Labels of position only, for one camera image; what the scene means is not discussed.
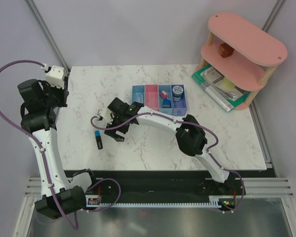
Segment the blue highlighter marker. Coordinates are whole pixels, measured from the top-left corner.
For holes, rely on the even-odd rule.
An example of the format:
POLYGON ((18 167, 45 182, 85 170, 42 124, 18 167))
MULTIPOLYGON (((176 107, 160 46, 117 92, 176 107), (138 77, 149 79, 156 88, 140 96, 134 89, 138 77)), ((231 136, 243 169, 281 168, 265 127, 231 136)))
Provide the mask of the blue highlighter marker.
POLYGON ((94 132, 95 134, 95 139, 96 139, 96 144, 99 150, 103 149, 103 143, 102 143, 102 138, 101 138, 101 134, 98 130, 96 130, 94 132))

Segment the light blue end bin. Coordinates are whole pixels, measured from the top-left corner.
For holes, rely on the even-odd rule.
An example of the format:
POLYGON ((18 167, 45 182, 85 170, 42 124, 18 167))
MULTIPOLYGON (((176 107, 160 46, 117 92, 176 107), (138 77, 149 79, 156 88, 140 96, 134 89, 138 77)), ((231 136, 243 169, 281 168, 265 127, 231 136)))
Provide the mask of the light blue end bin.
POLYGON ((145 94, 145 85, 132 86, 132 102, 138 102, 139 94, 145 94))

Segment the pink bin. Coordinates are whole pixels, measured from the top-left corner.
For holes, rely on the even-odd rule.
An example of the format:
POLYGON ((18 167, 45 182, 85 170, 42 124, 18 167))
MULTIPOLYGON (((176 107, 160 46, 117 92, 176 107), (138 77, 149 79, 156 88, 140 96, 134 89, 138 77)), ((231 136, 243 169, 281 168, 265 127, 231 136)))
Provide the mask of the pink bin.
POLYGON ((145 105, 159 111, 159 94, 157 84, 145 85, 145 105))

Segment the blue pencil sharpener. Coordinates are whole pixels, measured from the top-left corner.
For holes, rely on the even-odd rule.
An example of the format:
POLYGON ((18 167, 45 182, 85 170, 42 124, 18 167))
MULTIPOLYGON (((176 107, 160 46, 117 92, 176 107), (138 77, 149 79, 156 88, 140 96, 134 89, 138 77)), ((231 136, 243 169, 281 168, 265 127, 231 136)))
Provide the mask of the blue pencil sharpener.
POLYGON ((171 108, 171 101, 169 99, 164 99, 162 101, 162 108, 164 109, 171 108))

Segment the pink eraser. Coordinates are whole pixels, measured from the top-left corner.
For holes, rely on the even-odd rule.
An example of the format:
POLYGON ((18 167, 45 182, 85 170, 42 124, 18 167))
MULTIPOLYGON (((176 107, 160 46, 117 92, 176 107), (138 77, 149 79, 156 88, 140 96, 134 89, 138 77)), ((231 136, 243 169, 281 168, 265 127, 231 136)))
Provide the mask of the pink eraser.
POLYGON ((168 99, 168 94, 165 92, 165 91, 161 91, 160 92, 160 97, 165 100, 165 99, 168 99))

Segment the purple blue bin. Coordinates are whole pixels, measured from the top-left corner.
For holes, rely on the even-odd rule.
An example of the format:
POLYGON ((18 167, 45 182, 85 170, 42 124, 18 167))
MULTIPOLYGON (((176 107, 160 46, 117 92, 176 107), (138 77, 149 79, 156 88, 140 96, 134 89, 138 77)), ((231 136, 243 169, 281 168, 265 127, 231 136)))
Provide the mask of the purple blue bin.
POLYGON ((184 94, 183 94, 181 100, 178 102, 175 102, 172 99, 173 115, 174 116, 184 116, 187 112, 187 103, 186 103, 186 98, 185 98, 185 87, 183 84, 179 84, 179 85, 184 88, 184 94))

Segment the blue cleaning gel jar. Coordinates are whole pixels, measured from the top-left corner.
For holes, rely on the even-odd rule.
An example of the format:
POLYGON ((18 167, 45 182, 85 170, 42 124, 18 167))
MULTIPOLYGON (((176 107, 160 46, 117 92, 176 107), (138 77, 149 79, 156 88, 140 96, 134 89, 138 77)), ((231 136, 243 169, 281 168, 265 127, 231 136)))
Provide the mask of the blue cleaning gel jar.
POLYGON ((181 100, 182 96, 184 94, 184 88, 180 85, 174 85, 172 87, 172 96, 173 101, 178 102, 181 100))

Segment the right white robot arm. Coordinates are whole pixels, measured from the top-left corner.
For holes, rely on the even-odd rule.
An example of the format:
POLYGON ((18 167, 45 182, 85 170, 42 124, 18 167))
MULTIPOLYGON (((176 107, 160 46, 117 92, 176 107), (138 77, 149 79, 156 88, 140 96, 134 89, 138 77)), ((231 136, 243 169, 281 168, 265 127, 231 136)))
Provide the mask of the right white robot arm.
POLYGON ((114 98, 107 108, 100 109, 99 115, 107 122, 105 134, 117 142, 123 142, 124 137, 116 132, 126 134, 130 124, 152 126, 175 135, 180 151, 198 159, 203 164, 214 180, 219 193, 225 195, 239 189, 240 194, 245 194, 243 180, 240 179, 239 185, 235 184, 235 179, 240 177, 240 174, 224 168, 210 152, 210 149, 218 144, 218 137, 213 135, 216 141, 208 146, 208 140, 205 137, 207 128, 201 126, 194 116, 189 114, 185 117, 170 116, 139 102, 129 105, 119 98, 114 98))

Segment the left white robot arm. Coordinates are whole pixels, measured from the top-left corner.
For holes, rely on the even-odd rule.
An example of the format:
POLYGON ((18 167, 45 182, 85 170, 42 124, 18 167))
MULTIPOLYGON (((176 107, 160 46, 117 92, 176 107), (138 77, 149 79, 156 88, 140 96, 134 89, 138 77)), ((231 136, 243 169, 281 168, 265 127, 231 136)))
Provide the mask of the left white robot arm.
POLYGON ((34 148, 41 178, 38 213, 56 220, 86 207, 86 193, 98 190, 90 169, 78 171, 69 180, 58 150, 55 108, 67 107, 68 83, 57 88, 45 80, 30 79, 17 86, 24 102, 21 127, 34 148))

